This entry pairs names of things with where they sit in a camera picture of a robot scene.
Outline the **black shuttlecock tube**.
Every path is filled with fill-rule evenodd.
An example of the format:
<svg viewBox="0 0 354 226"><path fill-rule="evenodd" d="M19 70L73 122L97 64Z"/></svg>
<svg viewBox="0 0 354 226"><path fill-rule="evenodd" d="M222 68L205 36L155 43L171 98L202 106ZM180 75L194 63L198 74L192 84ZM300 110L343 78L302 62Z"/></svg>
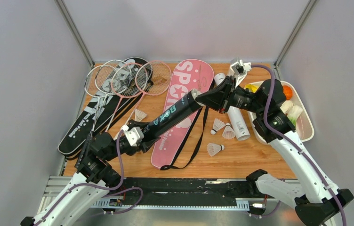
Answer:
<svg viewBox="0 0 354 226"><path fill-rule="evenodd" d="M150 141L158 138L181 121L203 107L196 101L196 97L201 94L197 89L193 89L185 94L180 100L165 110L160 116L149 122L143 129L144 138L142 141Z"/></svg>

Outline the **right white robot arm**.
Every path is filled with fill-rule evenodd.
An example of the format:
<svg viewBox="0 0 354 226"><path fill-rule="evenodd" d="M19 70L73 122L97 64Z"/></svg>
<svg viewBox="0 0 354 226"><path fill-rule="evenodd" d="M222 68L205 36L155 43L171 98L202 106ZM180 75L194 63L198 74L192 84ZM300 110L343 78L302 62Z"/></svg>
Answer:
<svg viewBox="0 0 354 226"><path fill-rule="evenodd" d="M256 92L250 92L240 86L244 72L239 67L234 76L226 77L195 100L220 113L231 107L255 113L255 130L283 157L299 182L299 186L293 186L257 170L247 177L247 193L252 197L267 194L278 199L293 208L307 226L319 226L337 214L342 225L347 225L344 207L354 196L349 189L336 185L305 148L295 126L281 110L286 100L281 82L270 72L270 79L263 81Z"/></svg>

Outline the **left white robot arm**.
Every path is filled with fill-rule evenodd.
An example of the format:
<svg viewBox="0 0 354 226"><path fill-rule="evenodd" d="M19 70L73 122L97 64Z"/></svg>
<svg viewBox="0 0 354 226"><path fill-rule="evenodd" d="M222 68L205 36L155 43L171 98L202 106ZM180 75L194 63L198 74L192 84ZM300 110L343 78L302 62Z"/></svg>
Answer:
<svg viewBox="0 0 354 226"><path fill-rule="evenodd" d="M25 217L22 226L71 226L96 201L121 190L124 169L117 172L109 161L121 155L148 151L167 131L160 120L136 122L130 120L116 138L108 132L95 136L77 163L77 171L56 198L34 217Z"/></svg>

